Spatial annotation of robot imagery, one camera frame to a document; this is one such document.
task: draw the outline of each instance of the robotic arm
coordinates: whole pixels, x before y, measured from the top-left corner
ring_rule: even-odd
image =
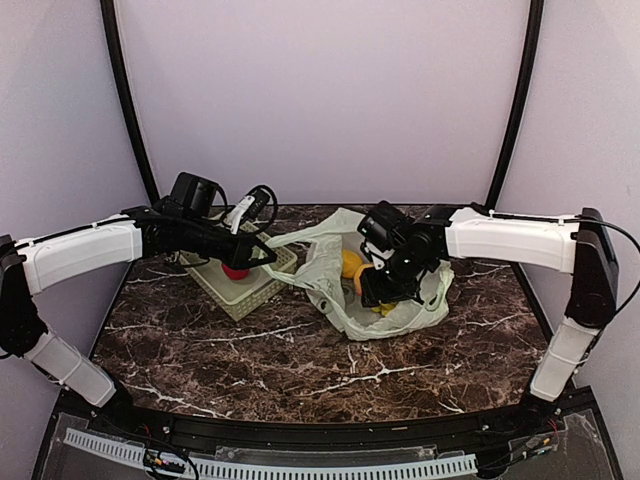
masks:
[[[212,221],[206,217],[218,192],[226,206],[218,184],[181,173],[171,194],[151,208],[124,210],[91,225],[25,239],[18,245],[9,235],[0,237],[0,347],[8,355],[29,360],[90,404],[104,407],[116,394],[114,381],[49,329],[39,318],[32,295],[107,265],[179,250],[219,259],[237,270],[274,262],[276,254],[258,238],[260,231],[238,232],[242,222],[255,218],[266,206],[268,196],[274,202],[275,218],[273,191],[256,187],[239,208],[231,212],[225,208],[222,217]],[[231,227],[226,217],[233,219]]]
[[[525,395],[554,402],[616,314],[618,263],[600,214],[528,217],[478,205],[435,205],[414,219],[387,202],[358,226],[375,268],[361,277],[363,306],[414,299],[422,276],[440,260],[481,257],[530,263],[573,274],[565,317]]]

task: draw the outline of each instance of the marble countertop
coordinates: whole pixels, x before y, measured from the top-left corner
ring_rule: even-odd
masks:
[[[269,233],[314,225],[335,209],[281,207]],[[304,249],[294,248],[301,263]],[[546,347],[538,322],[509,265],[465,260],[453,269],[439,325],[352,342],[302,290],[285,288],[237,323],[179,265],[141,260],[93,359],[136,405],[215,418],[373,422],[517,403]]]

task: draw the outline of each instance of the red fruit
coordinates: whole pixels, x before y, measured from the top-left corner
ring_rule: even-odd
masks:
[[[224,263],[222,264],[222,271],[225,273],[227,277],[231,280],[242,280],[243,278],[247,278],[249,272],[251,270],[234,270],[233,268],[227,267]]]

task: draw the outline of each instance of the white plastic basket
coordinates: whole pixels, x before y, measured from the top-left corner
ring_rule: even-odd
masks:
[[[242,231],[255,232],[257,227],[247,222]],[[266,242],[270,237],[261,233],[258,238]],[[278,272],[294,273],[298,256],[286,247],[274,249],[278,256],[271,268]],[[202,259],[193,253],[181,252],[180,263],[184,265],[201,263]],[[243,280],[233,281],[222,270],[220,260],[211,259],[201,267],[188,268],[189,275],[207,292],[220,307],[235,321],[249,315],[264,302],[282,290],[286,284],[271,278],[262,268],[253,268]]]

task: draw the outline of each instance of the plastic bag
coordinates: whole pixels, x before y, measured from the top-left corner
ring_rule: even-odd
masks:
[[[360,297],[345,300],[342,249],[359,252],[362,236],[357,226],[364,215],[339,208],[320,224],[269,239],[266,244],[281,247],[293,242],[309,243],[307,262],[295,274],[262,268],[273,278],[306,289],[311,302],[340,332],[351,340],[372,340],[404,335],[438,324],[449,313],[446,294],[453,281],[449,262],[441,262],[434,273],[427,273],[420,285],[424,304],[400,302],[386,317],[364,308]]]

